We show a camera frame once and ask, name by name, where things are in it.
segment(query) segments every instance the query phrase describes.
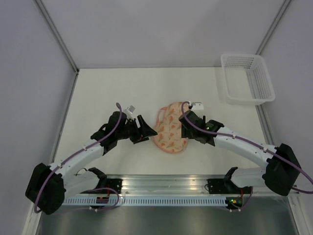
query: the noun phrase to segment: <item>gray floor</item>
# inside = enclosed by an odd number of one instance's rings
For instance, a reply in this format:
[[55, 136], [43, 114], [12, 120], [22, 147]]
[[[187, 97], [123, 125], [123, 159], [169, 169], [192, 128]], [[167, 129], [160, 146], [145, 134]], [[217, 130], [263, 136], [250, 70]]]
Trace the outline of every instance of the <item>gray floor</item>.
[[95, 213], [64, 207], [44, 215], [39, 235], [294, 235], [287, 199], [252, 198], [242, 212], [212, 207], [119, 207]]

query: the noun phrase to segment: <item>perforated metal strip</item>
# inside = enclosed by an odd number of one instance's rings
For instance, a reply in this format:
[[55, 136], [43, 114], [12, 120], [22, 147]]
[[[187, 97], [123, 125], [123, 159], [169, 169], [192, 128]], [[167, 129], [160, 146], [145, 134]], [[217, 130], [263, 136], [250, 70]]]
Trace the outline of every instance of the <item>perforated metal strip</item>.
[[[110, 196], [107, 203], [96, 203], [96, 196], [75, 196], [64, 201], [64, 206], [110, 206], [117, 200]], [[227, 206], [225, 197], [123, 197], [118, 206]]]

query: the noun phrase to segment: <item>white table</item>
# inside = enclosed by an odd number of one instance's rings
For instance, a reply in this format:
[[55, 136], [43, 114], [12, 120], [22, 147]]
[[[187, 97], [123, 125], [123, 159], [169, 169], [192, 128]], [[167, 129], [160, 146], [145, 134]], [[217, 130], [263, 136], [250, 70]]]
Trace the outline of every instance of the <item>white table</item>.
[[[200, 101], [207, 120], [214, 119], [235, 132], [264, 142], [254, 106], [229, 105], [217, 91], [221, 68], [81, 69], [60, 139], [56, 161], [79, 150], [117, 110], [133, 105], [153, 127], [160, 108], [175, 101]], [[225, 174], [231, 167], [255, 167], [228, 150], [189, 141], [178, 154], [160, 150], [152, 141], [117, 147], [87, 165], [106, 174]]]

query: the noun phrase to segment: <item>patterned fabric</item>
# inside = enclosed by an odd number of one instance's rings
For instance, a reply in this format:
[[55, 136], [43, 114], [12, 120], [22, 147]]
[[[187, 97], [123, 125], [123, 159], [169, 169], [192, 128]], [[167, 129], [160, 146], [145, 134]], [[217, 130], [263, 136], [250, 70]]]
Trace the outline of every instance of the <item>patterned fabric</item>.
[[[159, 110], [157, 115], [156, 125], [154, 127], [158, 135], [153, 136], [154, 143], [163, 151], [167, 153], [178, 153], [182, 151], [187, 143], [187, 139], [181, 138], [181, 116], [182, 102], [175, 102], [168, 107], [163, 107]], [[188, 104], [185, 104], [184, 111], [188, 110]]]

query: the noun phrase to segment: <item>plastic basket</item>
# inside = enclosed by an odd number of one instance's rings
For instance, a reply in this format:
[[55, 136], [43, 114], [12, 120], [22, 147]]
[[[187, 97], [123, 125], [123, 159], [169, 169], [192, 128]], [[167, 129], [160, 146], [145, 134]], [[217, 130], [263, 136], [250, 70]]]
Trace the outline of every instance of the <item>plastic basket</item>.
[[223, 54], [221, 62], [227, 103], [260, 105], [275, 99], [268, 69], [261, 56]]

